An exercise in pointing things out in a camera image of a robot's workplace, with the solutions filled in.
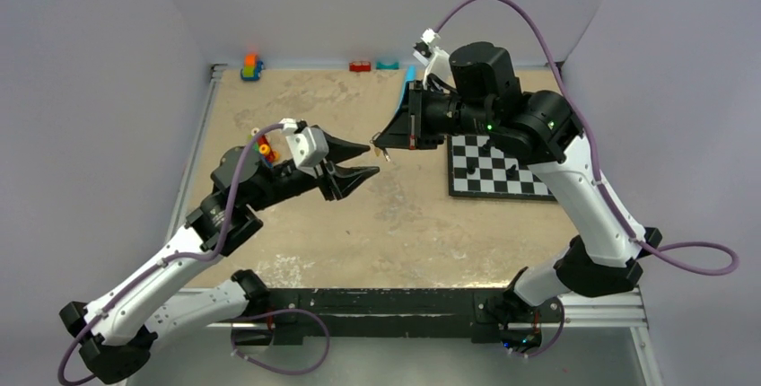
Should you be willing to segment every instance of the red object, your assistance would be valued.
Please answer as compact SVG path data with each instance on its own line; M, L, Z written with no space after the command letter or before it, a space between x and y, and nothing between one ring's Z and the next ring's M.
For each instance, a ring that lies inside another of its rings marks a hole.
M271 308L267 308L267 312L272 312ZM267 329L269 329L270 332L272 332L272 324L273 324L273 318L272 316L267 317Z
M352 72L370 72L372 63L369 61L353 61L349 63L349 70Z
M251 130L251 135L253 136L253 135L255 135L258 132L259 132L259 128L256 127L253 130ZM272 149L272 145L269 144L269 141L267 140L267 136L266 135L262 135L262 136L259 137L259 139L257 140L257 145L258 146L266 145L266 146L269 147L270 150Z
M269 145L260 145L259 153L262 154L270 164L277 162L280 159L280 154L273 150Z

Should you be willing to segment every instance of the checkerboard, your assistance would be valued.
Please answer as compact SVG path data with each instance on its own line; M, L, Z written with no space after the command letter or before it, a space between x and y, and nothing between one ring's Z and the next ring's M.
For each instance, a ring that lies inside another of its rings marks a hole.
M488 136L450 136L447 139L450 196L555 200L545 183L526 166L506 158L496 148L481 151ZM476 171L468 174L468 165ZM509 178L507 170L517 171Z

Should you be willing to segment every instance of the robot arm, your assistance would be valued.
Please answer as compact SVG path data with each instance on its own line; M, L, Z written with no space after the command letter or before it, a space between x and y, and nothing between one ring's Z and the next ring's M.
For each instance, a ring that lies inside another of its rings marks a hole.
M336 165L369 151L367 145L337 139L304 121L284 119L280 126L291 160L270 166L259 154L248 154L239 165L243 147L232 148L212 172L213 193L153 257L102 297L72 302L61 310L61 320L81 345L81 358L102 382L126 379L151 352L191 330L265 311L268 290L253 271L238 271L214 289L168 302L190 279L262 228L255 211L312 189L319 189L326 200L340 200L380 170ZM218 247L236 166L239 183L232 219Z
M427 31L415 45L416 55L438 55L432 34ZM456 90L409 83L396 115L372 140L375 147L430 150L446 136L488 136L493 147L528 165L547 184L579 235L556 257L524 268L511 281L505 299L514 310L529 311L568 292L595 297L632 290L642 274L641 246L628 237L595 186L589 141L565 98L524 92L508 52L488 42L458 48L448 63L449 70L441 70L432 57L426 73L440 78L451 73ZM602 183L608 184L604 177ZM609 186L608 192L640 241L657 247L660 232L637 223Z

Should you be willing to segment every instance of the white wall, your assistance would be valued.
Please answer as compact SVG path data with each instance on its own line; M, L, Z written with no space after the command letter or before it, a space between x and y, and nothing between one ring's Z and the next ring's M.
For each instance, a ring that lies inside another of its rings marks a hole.
M248 49L268 66L345 64L383 54L411 58L420 34L462 0L174 0L210 61L240 64ZM601 0L515 0L563 60ZM523 20L496 2L471 5L442 31L456 48L486 39L510 47L516 63L546 63Z
M643 261L668 385L758 383L760 31L761 0L604 0L564 67L629 209L668 241L720 241L741 256L718 278Z
M0 0L0 384L56 383L58 310L162 243L207 70L171 0Z

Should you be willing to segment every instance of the metal frame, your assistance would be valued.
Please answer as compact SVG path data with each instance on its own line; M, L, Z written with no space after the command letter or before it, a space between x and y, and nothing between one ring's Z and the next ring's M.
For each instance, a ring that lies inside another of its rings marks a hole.
M185 170L182 172L182 179L179 182L179 193L177 200L174 202L174 208L171 211L171 219L169 228L167 229L164 242L171 239L172 235L182 226L185 220L186 207L188 205L188 196L190 190L193 188L193 182L196 179L196 171L198 169L198 160L203 150L204 141L206 139L206 130L209 127L209 119L216 103L216 93L219 88L219 83L222 80L222 74L227 68L227 65L213 65L211 67L211 79L209 80L209 86L206 89L206 98L204 100L204 112L201 115L201 120L198 123L196 134L193 136L193 146L188 156L188 161L185 165Z
M211 81L206 95L206 107L197 131L195 143L188 159L188 165L182 176L179 194L172 212L172 218L168 239L181 224L183 219L188 194L193 184L199 155L204 143L204 136L209 124L209 116L215 103L219 82L225 65L213 67ZM181 290L173 298L183 298L204 292L203 288L187 288ZM577 294L567 294L560 297L565 307L566 328L628 328L632 334L632 340L636 348L636 354L642 369L643 378L647 386L663 386L660 368L652 350L652 343L648 332L647 317L645 315L642 294L637 288L626 294L604 296L600 298L585 298ZM262 324L235 323L236 328L261 329ZM230 323L213 323L208 328L229 329ZM515 324L514 327L528 326ZM128 386L129 379L120 382L120 386Z

